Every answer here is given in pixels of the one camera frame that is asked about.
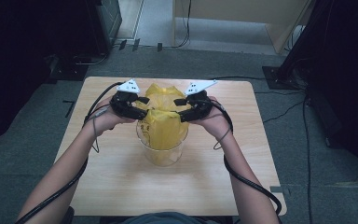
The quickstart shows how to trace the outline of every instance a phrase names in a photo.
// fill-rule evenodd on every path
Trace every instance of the clear plastic cup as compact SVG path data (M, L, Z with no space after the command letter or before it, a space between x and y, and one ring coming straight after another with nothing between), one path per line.
M136 127L136 132L142 144L146 158L153 164L157 166L169 166L179 161L179 159L182 157L186 138L179 140L176 147L168 149L154 149L148 144L145 135L142 133L139 122Z

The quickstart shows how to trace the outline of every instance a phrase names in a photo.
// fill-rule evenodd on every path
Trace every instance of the hand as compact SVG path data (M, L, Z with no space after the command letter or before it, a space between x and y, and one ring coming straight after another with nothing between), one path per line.
M212 101L217 101L213 96L209 96L209 98ZM222 138L229 128L228 122L226 121L222 112L214 106L206 118L190 121L189 123L198 124L204 127L204 129L213 137L215 137L216 140Z
M128 119L124 117L119 117L115 114L112 107L110 106L110 100L112 97L106 98L102 100L100 103L98 103L95 108L100 108L96 111L94 111L91 116L90 120L86 123L84 128L92 128L93 131L93 122L95 122L95 130L97 132L97 135L103 134L104 131L108 129L113 129L115 126L119 123L133 123L135 122L135 119ZM101 112L102 114L95 118L95 120L92 120L93 116Z

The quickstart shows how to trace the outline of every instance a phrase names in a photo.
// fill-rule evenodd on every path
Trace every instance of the yellow object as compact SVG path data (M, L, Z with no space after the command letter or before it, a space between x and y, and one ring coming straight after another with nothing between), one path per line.
M186 138L188 123L182 123L176 112L189 109L190 105L177 106L173 101L185 99L185 95L174 86L161 88L153 83L146 91L145 97L150 99L148 105L136 102L137 107L148 110L147 116L138 123L144 144L157 150L177 147Z

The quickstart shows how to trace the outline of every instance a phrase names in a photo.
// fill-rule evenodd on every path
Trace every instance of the floor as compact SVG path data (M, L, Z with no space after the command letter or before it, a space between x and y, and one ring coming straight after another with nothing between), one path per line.
M172 46L172 1L167 0L119 0L123 23L117 35L117 43L127 39L133 43L140 39L140 45ZM175 46L186 36L187 18L176 18ZM243 21L212 21L190 19L190 38L182 49L200 49L223 52L242 52L265 55L287 55L288 50L277 54L264 23ZM301 27L297 27L290 49Z

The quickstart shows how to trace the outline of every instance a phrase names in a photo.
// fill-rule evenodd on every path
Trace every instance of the person's right hand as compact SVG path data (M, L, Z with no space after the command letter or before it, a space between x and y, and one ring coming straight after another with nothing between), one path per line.
M217 101L213 96L209 96L209 98L213 101ZM204 127L204 129L213 137L215 137L216 140L221 139L229 129L229 124L223 116L222 112L214 106L206 118L193 120L189 123L198 124Z

